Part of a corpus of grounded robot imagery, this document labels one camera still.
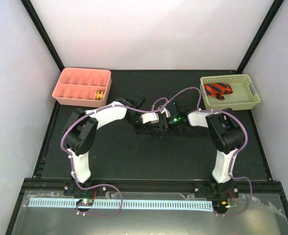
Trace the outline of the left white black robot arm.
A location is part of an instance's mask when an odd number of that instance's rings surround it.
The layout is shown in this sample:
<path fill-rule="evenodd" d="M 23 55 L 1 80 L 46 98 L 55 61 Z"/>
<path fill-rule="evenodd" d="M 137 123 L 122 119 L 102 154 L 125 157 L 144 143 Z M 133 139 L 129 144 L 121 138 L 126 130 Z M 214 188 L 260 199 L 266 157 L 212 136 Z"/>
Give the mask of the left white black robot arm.
<path fill-rule="evenodd" d="M 75 189 L 81 195 L 88 195 L 92 190 L 89 168 L 89 151 L 93 146 L 96 132 L 101 127 L 125 119 L 129 124 L 140 126 L 150 122 L 160 122 L 160 115 L 166 111 L 168 99 L 163 97 L 164 104 L 152 109 L 140 110 L 141 102 L 118 98 L 103 107 L 83 111 L 77 109 L 70 116 L 61 138 L 60 148 L 68 154 L 71 164 L 71 175 L 76 181 Z"/>

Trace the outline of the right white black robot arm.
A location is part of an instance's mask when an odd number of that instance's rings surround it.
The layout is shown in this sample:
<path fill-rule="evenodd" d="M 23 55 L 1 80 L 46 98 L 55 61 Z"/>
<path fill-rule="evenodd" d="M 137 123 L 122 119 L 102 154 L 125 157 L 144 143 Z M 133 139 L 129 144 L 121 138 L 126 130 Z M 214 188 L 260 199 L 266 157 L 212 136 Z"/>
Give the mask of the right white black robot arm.
<path fill-rule="evenodd" d="M 168 128 L 201 127 L 208 129 L 211 140 L 217 150 L 215 166 L 210 180 L 209 190 L 215 197 L 222 197 L 230 186 L 236 157 L 248 141 L 247 131 L 237 119 L 231 108 L 220 111 L 182 109 L 174 101 L 178 114 L 167 118 Z"/>

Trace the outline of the black necktie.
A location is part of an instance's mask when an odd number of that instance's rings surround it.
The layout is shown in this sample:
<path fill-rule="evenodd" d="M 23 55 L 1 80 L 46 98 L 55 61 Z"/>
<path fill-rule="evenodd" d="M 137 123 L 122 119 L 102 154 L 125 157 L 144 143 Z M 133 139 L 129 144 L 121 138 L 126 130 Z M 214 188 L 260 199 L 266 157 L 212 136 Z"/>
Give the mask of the black necktie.
<path fill-rule="evenodd" d="M 210 137 L 209 129 L 201 126 L 187 126 L 183 125 L 175 130 L 162 131 L 157 136 L 185 136 L 185 137 Z"/>

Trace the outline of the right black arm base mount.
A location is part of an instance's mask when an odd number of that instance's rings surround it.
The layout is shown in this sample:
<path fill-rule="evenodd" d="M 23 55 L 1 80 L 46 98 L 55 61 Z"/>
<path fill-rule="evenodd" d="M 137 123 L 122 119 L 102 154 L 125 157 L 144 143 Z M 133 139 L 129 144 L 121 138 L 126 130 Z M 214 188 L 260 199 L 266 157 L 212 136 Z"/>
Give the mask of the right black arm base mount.
<path fill-rule="evenodd" d="M 213 181 L 202 181 L 194 185 L 195 196 L 207 199 L 238 198 L 238 193 L 234 189 L 235 186 L 232 182 L 218 184 Z"/>

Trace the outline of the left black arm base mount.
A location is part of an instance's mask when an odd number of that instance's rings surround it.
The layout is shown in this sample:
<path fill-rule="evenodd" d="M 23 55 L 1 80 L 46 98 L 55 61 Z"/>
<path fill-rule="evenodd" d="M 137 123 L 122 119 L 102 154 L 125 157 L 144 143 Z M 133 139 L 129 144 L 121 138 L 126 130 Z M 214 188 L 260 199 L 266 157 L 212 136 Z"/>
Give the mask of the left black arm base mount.
<path fill-rule="evenodd" d="M 66 182 L 65 187 L 64 187 L 64 196 L 72 196 L 75 198 L 79 197 L 87 197 L 91 198 L 93 196 L 104 196 L 109 189 L 108 186 L 98 186 L 93 189 L 80 189 L 75 180 L 69 180 Z"/>

